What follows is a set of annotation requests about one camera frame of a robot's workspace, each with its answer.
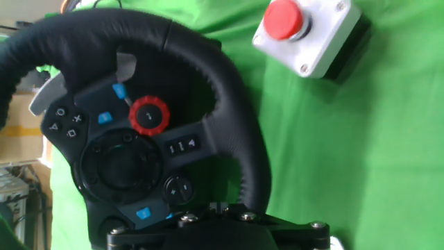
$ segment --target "blue button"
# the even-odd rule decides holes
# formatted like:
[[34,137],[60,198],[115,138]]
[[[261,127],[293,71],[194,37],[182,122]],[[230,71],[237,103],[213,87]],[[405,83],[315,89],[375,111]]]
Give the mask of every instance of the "blue button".
[[140,219],[148,219],[149,217],[151,217],[151,211],[150,208],[144,208],[141,209],[139,211],[136,212],[136,215],[138,216],[138,218]]
[[99,124],[112,122],[112,116],[109,112],[103,112],[99,115]]
[[112,86],[112,89],[114,89],[114,92],[116,92],[116,95],[119,99],[125,99],[128,94],[126,93],[126,88],[123,83],[116,83]]

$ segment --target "triangle button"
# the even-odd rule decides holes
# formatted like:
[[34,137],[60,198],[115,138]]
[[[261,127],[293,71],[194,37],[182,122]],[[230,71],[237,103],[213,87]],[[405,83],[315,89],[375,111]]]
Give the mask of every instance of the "triangle button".
[[61,126],[59,123],[54,122],[54,123],[49,127],[49,130],[50,130],[50,131],[59,131],[61,128],[62,128],[62,126]]

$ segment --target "cardboard box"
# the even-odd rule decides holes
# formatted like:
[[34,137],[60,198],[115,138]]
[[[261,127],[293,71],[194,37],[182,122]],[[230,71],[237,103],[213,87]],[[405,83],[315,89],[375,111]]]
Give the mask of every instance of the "cardboard box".
[[0,167],[24,165],[42,157],[42,118],[28,110],[33,97],[33,94],[16,94],[12,98],[6,127],[0,131]]

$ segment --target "steering wheel spoke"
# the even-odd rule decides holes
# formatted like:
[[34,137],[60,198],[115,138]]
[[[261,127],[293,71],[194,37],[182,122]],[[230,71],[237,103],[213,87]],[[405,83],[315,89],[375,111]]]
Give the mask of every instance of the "steering wheel spoke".
[[165,131],[152,139],[160,148],[166,173],[214,155],[202,122]]

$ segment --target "square button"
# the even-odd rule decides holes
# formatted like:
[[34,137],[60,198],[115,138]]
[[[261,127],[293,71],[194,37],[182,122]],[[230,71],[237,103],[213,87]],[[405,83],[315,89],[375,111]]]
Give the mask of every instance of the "square button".
[[146,207],[136,212],[136,215],[140,219],[148,219],[151,217],[151,210],[150,208]]

